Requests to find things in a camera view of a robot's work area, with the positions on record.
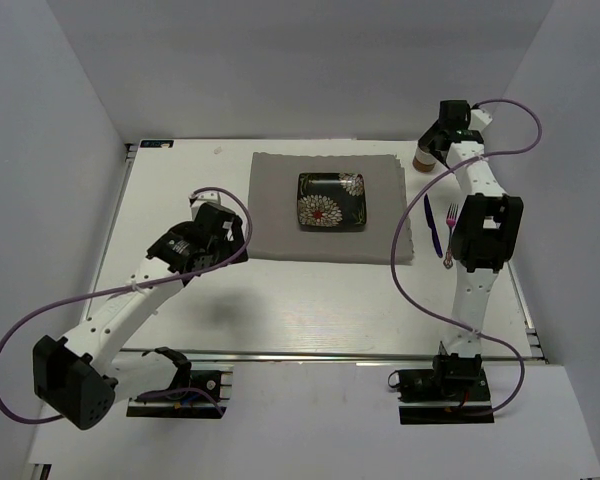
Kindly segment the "metal cup with brown band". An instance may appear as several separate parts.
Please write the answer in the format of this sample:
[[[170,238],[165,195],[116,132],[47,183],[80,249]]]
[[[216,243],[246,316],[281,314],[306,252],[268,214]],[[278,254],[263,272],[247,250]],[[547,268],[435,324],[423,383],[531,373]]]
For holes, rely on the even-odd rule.
[[[432,172],[437,163],[438,160],[430,153],[427,147],[423,147],[420,144],[417,145],[412,161],[412,165],[417,171],[422,173]]]

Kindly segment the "grey cloth placemat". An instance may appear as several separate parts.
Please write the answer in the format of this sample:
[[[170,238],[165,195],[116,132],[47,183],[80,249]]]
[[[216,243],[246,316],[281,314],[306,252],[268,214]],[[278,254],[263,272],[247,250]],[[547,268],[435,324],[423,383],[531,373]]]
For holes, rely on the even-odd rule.
[[[355,232],[303,231],[295,197],[302,173],[360,173],[370,195],[367,226]],[[406,176],[389,154],[293,156],[256,152],[252,157],[248,211],[253,258],[280,261],[387,265],[397,223],[407,207]]]

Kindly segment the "black floral square plate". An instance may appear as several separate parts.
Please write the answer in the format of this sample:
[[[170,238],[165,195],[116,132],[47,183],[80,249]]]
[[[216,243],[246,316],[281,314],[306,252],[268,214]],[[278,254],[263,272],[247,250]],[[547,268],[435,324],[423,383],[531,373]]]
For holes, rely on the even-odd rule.
[[[296,216],[303,230],[363,230],[367,224],[363,175],[335,172],[300,173]]]

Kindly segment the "purple plastic knife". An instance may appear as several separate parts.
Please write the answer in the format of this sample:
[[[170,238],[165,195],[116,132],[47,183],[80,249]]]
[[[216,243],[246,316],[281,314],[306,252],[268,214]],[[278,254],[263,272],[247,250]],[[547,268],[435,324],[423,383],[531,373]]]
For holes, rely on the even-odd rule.
[[[424,201],[425,218],[426,218],[427,226],[430,230],[431,241],[432,241],[434,250],[436,252],[436,255],[439,258],[442,258],[443,257],[442,246],[441,246],[439,235],[437,232],[432,206],[431,206],[431,203],[430,203],[430,200],[429,200],[429,197],[427,194],[424,195],[423,201]]]

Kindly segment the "pink plastic fork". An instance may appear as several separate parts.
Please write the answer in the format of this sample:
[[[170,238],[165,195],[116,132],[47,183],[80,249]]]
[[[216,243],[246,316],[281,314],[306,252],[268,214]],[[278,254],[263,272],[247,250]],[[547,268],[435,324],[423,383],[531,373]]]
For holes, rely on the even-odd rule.
[[[453,267],[453,254],[452,254],[452,238],[453,232],[457,223],[459,206],[456,203],[452,203],[447,211],[445,223],[448,229],[448,242],[447,248],[443,257],[443,266],[449,270]]]

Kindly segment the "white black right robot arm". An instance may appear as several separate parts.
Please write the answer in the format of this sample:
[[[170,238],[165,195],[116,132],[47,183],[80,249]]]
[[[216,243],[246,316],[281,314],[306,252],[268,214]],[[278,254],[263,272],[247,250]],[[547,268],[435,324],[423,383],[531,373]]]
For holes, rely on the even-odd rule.
[[[447,256],[456,267],[451,319],[466,325],[441,341],[431,384],[441,397],[467,395],[480,382],[483,330],[492,287],[514,252],[523,213],[519,197],[499,185],[485,156],[483,110],[465,100],[444,100],[437,120],[418,141],[416,158],[452,170],[464,202],[455,209]]]

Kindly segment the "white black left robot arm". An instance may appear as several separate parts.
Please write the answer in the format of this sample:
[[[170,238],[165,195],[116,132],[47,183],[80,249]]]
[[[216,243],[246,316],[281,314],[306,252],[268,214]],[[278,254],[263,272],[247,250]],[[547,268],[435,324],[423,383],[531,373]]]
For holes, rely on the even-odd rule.
[[[242,219],[212,202],[192,220],[163,234],[147,251],[126,290],[110,296],[91,317],[59,339],[33,348],[34,392],[81,430],[100,422],[127,399],[179,399],[193,394],[191,362],[157,347],[130,359],[119,352],[159,307],[195,275],[248,259]]]

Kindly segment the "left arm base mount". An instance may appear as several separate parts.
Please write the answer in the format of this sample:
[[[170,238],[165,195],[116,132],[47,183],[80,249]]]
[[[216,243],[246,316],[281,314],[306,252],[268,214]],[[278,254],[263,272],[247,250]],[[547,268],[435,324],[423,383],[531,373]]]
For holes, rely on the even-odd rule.
[[[130,400],[129,418],[219,420],[231,397],[233,366],[194,363],[189,380],[177,393],[146,401]]]

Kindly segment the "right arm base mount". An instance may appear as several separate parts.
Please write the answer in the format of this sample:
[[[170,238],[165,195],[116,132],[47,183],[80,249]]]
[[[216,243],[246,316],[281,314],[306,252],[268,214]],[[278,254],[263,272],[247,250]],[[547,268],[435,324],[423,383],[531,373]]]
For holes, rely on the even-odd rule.
[[[438,385],[430,369],[394,370],[387,378],[398,394],[401,425],[442,426],[492,424],[491,392],[484,371],[476,380]]]

